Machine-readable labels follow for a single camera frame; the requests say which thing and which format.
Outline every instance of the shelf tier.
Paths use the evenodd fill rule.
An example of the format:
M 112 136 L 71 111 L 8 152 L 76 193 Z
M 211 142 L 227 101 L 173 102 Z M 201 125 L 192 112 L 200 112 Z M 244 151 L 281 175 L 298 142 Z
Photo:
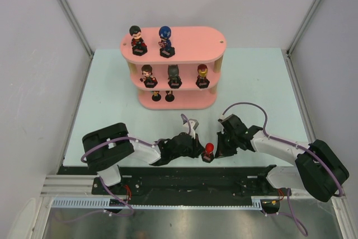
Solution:
M 217 97 L 217 93 L 210 90 L 200 91 L 177 91 L 174 93 L 174 101 L 167 102 L 165 91 L 159 92 L 162 96 L 160 101 L 152 100 L 152 93 L 149 91 L 138 90 L 139 102 L 147 109 L 153 110 L 173 110 L 173 109 L 206 109 L 211 106 Z
M 158 42 L 159 27 L 142 28 L 142 38 L 148 46 L 148 52 L 142 56 L 133 55 L 132 37 L 127 34 L 121 41 L 123 57 L 134 64 L 200 64 L 218 60 L 225 52 L 226 40 L 218 30 L 205 27 L 172 27 L 171 42 L 175 55 L 170 58 L 160 56 Z
M 171 89 L 168 85 L 168 65 L 167 64 L 156 64 L 153 65 L 153 75 L 158 81 L 158 84 L 155 88 L 146 88 L 144 83 L 140 81 L 140 78 L 143 78 L 141 73 L 142 65 L 136 65 L 136 73 L 132 73 L 130 78 L 134 85 L 137 88 L 145 90 L 145 91 L 199 91 L 201 89 L 198 88 L 196 83 L 197 78 L 197 64 L 179 64 L 179 76 L 182 81 L 182 86 L 179 89 Z M 208 80 L 210 81 L 209 87 L 213 88 L 216 84 L 218 84 L 220 79 L 220 72 L 214 72 L 214 63 L 208 63 Z

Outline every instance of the small red figurine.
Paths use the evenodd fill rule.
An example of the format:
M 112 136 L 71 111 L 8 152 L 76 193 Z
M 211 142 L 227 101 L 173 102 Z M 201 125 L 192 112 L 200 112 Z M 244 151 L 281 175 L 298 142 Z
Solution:
M 214 145 L 212 143 L 208 143 L 205 146 L 205 152 L 201 154 L 201 158 L 204 162 L 212 162 L 214 159 Z
M 132 36 L 132 52 L 134 55 L 142 56 L 145 54 L 148 49 L 147 45 L 144 43 L 142 39 L 142 31 L 139 26 L 133 25 L 129 29 L 129 34 Z
M 196 85 L 200 89 L 205 89 L 209 86 L 210 81 L 206 78 L 206 75 L 208 75 L 208 67 L 206 64 L 199 64 L 197 66 L 197 73 L 199 74 L 196 80 Z

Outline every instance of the black figurine base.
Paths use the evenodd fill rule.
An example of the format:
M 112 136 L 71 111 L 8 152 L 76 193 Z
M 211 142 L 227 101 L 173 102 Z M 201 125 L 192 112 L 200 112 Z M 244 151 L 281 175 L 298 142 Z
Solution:
M 157 94 L 157 95 L 153 95 L 153 96 L 152 96 L 152 100 L 153 100 L 154 102 L 158 102 L 158 101 L 160 101 L 160 99 L 162 99 L 162 96 L 161 96 L 160 94 Z
M 214 159 L 214 154 L 213 153 L 207 154 L 204 152 L 201 154 L 201 159 L 203 162 L 211 163 Z
M 209 87 L 210 81 L 207 78 L 198 78 L 195 83 L 200 89 Z
M 146 54 L 148 52 L 147 47 L 132 47 L 132 52 L 134 55 L 142 56 L 143 54 Z
M 143 83 L 146 88 L 154 88 L 158 84 L 158 81 L 153 79 L 146 79 L 143 81 Z
M 171 47 L 169 50 L 166 50 L 165 48 L 160 49 L 161 56 L 165 58 L 170 58 L 171 56 L 175 55 L 175 49 L 174 47 Z
M 174 99 L 175 99 L 175 97 L 174 97 L 173 94 L 169 94 L 169 95 L 166 96 L 166 101 L 167 102 L 172 102 L 172 101 L 174 101 Z
M 182 84 L 181 79 L 171 79 L 168 81 L 168 85 L 171 89 L 178 89 Z

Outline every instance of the red figure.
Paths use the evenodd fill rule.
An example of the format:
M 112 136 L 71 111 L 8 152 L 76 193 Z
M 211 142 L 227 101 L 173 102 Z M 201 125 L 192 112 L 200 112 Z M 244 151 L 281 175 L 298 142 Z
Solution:
M 214 145 L 208 143 L 205 146 L 205 152 L 201 154 L 201 158 L 204 162 L 212 162 L 214 159 Z

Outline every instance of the figurine head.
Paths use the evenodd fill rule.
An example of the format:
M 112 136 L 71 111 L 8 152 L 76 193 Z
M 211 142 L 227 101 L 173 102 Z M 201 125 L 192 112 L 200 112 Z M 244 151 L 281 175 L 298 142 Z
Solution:
M 170 29 L 169 26 L 162 26 L 159 29 L 159 36 L 161 37 L 161 39 L 169 39 L 171 35 L 172 35 L 172 30 Z
M 150 64 L 145 64 L 144 66 L 142 66 L 142 75 L 144 75 L 145 77 L 149 77 L 150 75 L 152 75 L 153 72 L 153 68 Z
M 199 64 L 197 67 L 197 72 L 200 77 L 205 78 L 208 74 L 208 67 L 206 66 L 206 64 Z
M 179 67 L 177 64 L 168 65 L 168 79 L 179 77 Z
M 130 27 L 129 34 L 134 39 L 140 39 L 142 37 L 142 31 L 141 31 L 140 27 L 137 26 L 137 25 L 133 25 L 133 26 Z

